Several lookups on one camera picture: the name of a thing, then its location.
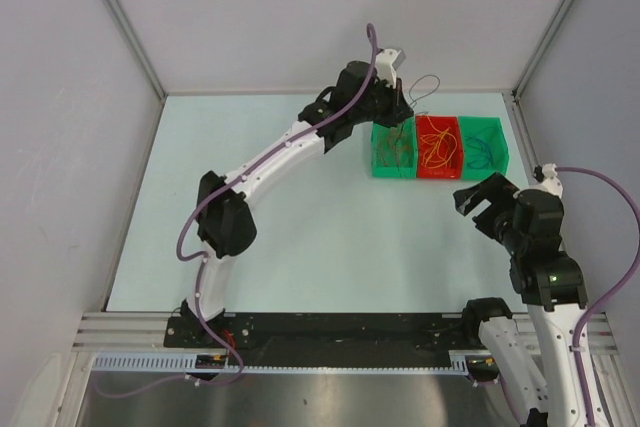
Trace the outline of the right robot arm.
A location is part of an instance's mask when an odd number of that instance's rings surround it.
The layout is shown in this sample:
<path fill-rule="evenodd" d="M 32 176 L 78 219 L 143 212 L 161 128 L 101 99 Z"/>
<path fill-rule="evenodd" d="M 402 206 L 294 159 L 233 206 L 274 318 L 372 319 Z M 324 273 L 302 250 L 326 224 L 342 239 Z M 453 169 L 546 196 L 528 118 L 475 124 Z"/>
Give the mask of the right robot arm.
<path fill-rule="evenodd" d="M 509 277 L 527 308 L 542 362 L 535 363 L 518 338 L 513 314 L 497 297 L 467 302 L 463 340 L 486 348 L 523 426 L 606 426 L 586 322 L 587 293 L 578 263 L 562 250 L 563 187 L 553 167 L 540 169 L 537 184 L 520 189 L 500 173 L 453 194 L 466 216 L 481 202 L 475 227 L 510 256 Z"/>

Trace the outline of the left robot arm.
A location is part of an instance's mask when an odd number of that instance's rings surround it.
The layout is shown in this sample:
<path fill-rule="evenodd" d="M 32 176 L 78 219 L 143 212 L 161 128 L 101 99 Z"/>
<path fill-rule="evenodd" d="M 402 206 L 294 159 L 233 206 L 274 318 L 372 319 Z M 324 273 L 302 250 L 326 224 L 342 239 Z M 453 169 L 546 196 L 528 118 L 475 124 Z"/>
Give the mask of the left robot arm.
<path fill-rule="evenodd" d="M 407 103 L 397 62 L 352 61 L 335 85 L 325 88 L 270 147 L 241 167 L 225 174 L 207 172 L 200 180 L 197 205 L 179 234 L 184 241 L 194 228 L 200 250 L 176 256 L 183 262 L 200 260 L 187 305 L 193 315 L 186 334 L 197 345 L 214 344 L 221 334 L 216 318 L 225 310 L 226 288 L 236 258 L 257 237 L 254 211 L 258 202 L 296 166 L 328 153 L 346 140 L 355 126 L 374 123 L 396 127 L 413 115 Z"/>

